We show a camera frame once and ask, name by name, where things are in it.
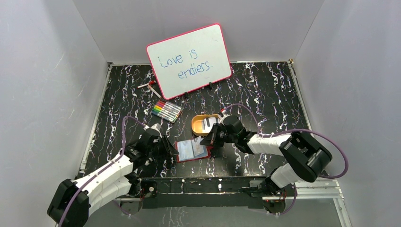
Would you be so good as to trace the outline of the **stack of silver cards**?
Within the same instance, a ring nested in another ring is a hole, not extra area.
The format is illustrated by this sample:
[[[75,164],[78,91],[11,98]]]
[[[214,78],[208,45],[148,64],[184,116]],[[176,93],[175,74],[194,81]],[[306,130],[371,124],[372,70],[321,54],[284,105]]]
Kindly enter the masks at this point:
[[[201,121],[202,132],[203,133],[209,133],[212,130],[213,125],[216,124],[216,123],[218,123],[218,118],[216,118],[214,116],[208,117],[208,118],[204,118]]]

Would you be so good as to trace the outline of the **red card holder wallet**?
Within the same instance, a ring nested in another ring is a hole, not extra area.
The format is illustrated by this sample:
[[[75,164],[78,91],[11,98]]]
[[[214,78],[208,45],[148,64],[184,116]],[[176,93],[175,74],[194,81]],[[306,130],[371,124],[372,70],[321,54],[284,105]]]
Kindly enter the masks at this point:
[[[191,141],[192,139],[183,140],[175,143],[175,148],[179,152],[179,155],[177,156],[178,163],[209,158],[211,156],[210,151],[207,148],[208,155],[206,157],[194,158]]]

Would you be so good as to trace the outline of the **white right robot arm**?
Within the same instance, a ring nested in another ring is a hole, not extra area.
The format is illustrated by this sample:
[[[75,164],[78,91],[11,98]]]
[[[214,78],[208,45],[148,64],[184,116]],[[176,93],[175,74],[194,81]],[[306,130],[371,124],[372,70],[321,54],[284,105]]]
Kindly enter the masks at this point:
[[[238,117],[224,116],[213,124],[201,145],[219,148],[232,143],[246,154],[272,154],[283,156],[287,163],[276,168],[257,187],[273,196],[280,195],[285,187],[298,181],[313,183],[332,161],[332,154],[308,131],[262,136],[247,130]]]

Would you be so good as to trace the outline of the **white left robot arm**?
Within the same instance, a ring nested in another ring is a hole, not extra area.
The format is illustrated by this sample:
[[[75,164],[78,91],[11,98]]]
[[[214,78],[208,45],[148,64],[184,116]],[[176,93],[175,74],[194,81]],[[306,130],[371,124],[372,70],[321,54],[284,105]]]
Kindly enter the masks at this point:
[[[136,169],[178,154],[157,125],[145,127],[139,139],[124,144],[121,153],[102,167],[82,178],[62,181],[47,215],[60,227],[82,227],[95,211],[114,199],[145,193]]]

